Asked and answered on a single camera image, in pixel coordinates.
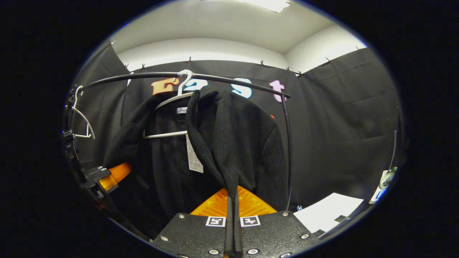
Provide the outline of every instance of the black clamp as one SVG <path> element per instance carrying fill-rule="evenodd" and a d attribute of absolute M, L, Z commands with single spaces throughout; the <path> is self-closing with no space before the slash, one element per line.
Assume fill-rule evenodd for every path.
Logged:
<path fill-rule="evenodd" d="M 104 177 L 111 175 L 112 173 L 107 168 L 103 166 L 98 166 L 87 171 L 83 171 L 86 182 L 81 185 L 81 188 L 89 195 L 89 197 L 94 201 L 99 201 L 104 197 L 105 194 L 110 193 L 111 191 L 118 188 L 118 185 L 114 185 L 108 191 L 105 191 L 104 188 L 99 183 Z"/>

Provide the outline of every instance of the bolt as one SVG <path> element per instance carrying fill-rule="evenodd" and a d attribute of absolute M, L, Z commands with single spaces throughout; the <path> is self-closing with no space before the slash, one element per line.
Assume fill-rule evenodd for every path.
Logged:
<path fill-rule="evenodd" d="M 248 254 L 257 254 L 258 253 L 258 250 L 257 249 L 250 249 L 249 251 L 247 251 Z"/>

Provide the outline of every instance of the black metal plate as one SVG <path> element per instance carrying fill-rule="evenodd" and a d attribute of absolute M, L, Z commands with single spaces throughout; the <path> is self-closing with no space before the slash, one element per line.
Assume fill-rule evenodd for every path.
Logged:
<path fill-rule="evenodd" d="M 152 244 L 188 258 L 223 258 L 225 228 L 206 226 L 208 217 L 182 214 L 185 218 L 180 219 L 180 213 L 176 214 Z M 210 254 L 211 249 L 218 250 L 219 254 Z"/>
<path fill-rule="evenodd" d="M 293 255 L 319 242 L 292 212 L 277 212 L 258 218 L 260 225 L 241 228 L 243 253 L 246 258 L 278 258 L 285 253 Z M 257 249 L 258 253 L 248 254 L 250 249 Z"/>

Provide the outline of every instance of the screw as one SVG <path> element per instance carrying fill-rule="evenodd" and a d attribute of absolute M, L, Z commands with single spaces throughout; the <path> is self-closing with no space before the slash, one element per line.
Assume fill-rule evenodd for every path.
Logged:
<path fill-rule="evenodd" d="M 209 250 L 209 254 L 212 254 L 212 255 L 216 255 L 216 254 L 219 254 L 220 252 L 218 250 L 215 250 L 215 249 L 210 249 Z"/>
<path fill-rule="evenodd" d="M 257 249 L 250 249 L 249 251 L 247 251 L 248 254 L 257 254 L 258 253 L 258 250 Z"/>

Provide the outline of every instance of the black fabric backdrop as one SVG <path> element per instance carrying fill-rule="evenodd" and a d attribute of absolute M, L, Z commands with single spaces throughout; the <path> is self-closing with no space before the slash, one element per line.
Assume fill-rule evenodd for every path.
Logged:
<path fill-rule="evenodd" d="M 129 73 L 108 47 L 109 43 L 106 45 L 91 58 L 91 64 L 86 65 L 75 83 L 85 85 Z M 393 131 L 400 130 L 399 113 L 403 124 L 402 107 L 394 82 L 369 49 L 343 55 L 302 77 L 280 68 L 232 61 L 174 62 L 133 72 L 179 72 L 183 69 L 231 79 L 249 79 L 266 88 L 271 88 L 270 83 L 278 80 L 285 88 L 282 91 L 292 96 L 286 102 L 293 139 L 290 209 L 296 205 L 309 206 L 332 192 L 368 201 L 382 171 L 389 167 Z M 167 78 L 114 82 L 86 90 L 78 97 L 77 108 L 88 118 L 96 135 L 96 140 L 78 139 L 78 156 L 84 168 L 102 164 L 110 139 L 129 114 L 152 95 L 151 84 L 164 79 Z M 232 90 L 230 84 L 213 81 L 207 81 L 206 87 Z M 177 88 L 178 84 L 173 85 L 173 90 Z M 274 94 L 259 90 L 252 90 L 249 100 L 275 117 L 287 155 L 281 103 Z M 78 115 L 74 115 L 73 129 L 78 134 L 86 132 L 86 124 Z M 403 130 L 399 133 L 400 139 L 403 133 Z M 400 166 L 404 159 L 397 158 L 402 153 L 402 143 L 398 142 L 394 166 Z"/>

